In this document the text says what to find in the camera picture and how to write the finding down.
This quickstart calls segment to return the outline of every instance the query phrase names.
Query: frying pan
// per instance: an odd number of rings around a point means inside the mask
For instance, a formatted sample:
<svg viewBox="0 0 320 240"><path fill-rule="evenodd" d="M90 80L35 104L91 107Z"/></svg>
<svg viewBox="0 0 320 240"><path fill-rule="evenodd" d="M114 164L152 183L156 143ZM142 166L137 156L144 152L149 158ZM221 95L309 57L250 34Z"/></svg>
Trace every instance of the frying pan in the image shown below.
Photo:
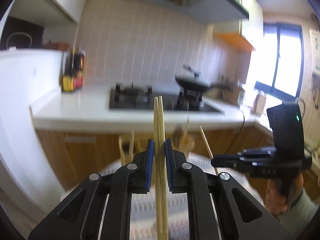
<svg viewBox="0 0 320 240"><path fill-rule="evenodd" d="M206 81L203 81L199 79L199 72L196 72L193 70L190 66L183 65L183 68L188 70L189 72L194 74L194 78L187 77L187 76L175 76L176 82L179 86L181 86L183 89L191 90L194 92L204 93L210 89L213 89L215 87L219 87L222 89L232 90L232 86L228 84L218 84L218 83L208 83Z"/></svg>

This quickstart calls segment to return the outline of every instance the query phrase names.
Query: sleeve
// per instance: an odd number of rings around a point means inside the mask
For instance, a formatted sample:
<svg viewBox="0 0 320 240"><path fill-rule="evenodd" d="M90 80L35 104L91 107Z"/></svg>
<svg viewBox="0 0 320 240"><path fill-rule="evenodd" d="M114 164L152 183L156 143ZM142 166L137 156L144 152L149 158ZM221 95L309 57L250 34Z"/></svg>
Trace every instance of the sleeve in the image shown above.
<svg viewBox="0 0 320 240"><path fill-rule="evenodd" d="M297 238L316 214L319 205L316 205L303 189L300 200L294 207L278 215L281 224Z"/></svg>

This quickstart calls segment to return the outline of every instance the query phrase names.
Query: countertop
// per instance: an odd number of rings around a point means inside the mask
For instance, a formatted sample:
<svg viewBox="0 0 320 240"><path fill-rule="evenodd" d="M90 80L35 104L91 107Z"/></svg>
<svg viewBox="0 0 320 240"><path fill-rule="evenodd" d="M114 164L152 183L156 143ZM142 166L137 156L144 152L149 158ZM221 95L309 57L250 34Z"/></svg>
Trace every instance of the countertop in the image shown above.
<svg viewBox="0 0 320 240"><path fill-rule="evenodd" d="M31 106L32 122L35 129L65 130L80 132L152 132L153 112L150 110L109 109L110 86L84 86L73 93L54 91ZM189 119L189 130L204 130L255 125L269 136L272 132L265 115L250 114L247 107L232 106L218 100L203 98L203 101L222 113L199 113L164 111L166 131L173 131Z"/></svg>

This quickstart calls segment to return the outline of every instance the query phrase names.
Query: person's hand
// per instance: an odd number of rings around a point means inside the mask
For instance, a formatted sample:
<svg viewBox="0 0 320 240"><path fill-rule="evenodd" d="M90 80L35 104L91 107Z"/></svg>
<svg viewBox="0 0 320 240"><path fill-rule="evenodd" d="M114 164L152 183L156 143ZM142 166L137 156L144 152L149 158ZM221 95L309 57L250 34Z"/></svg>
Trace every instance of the person's hand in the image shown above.
<svg viewBox="0 0 320 240"><path fill-rule="evenodd" d="M303 188L303 176L300 173L294 180L295 189L293 195L293 201L297 199ZM266 189L266 206L270 213L277 215L281 212L286 212L288 206L285 204L286 198L281 195L276 187L276 183L272 179L268 179L268 188Z"/></svg>

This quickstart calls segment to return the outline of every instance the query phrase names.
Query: tiled wall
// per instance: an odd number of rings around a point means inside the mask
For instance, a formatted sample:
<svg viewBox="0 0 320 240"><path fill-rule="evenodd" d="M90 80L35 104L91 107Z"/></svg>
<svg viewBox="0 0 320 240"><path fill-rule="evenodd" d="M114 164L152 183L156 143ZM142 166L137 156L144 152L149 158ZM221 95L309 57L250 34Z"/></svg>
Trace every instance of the tiled wall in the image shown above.
<svg viewBox="0 0 320 240"><path fill-rule="evenodd" d="M86 79L174 85L182 64L216 81L235 78L239 52L175 11L131 0L88 0L77 44L86 51Z"/></svg>
<svg viewBox="0 0 320 240"><path fill-rule="evenodd" d="M294 16L282 14L263 14L265 23L284 22L302 26L303 42L304 42L304 69L300 97L306 103L306 113L303 119L303 130L306 141L316 142L320 139L320 110L316 110L312 100L309 84L312 81L312 53L311 53L311 37L310 28L315 29L315 24L311 19L304 19Z"/></svg>

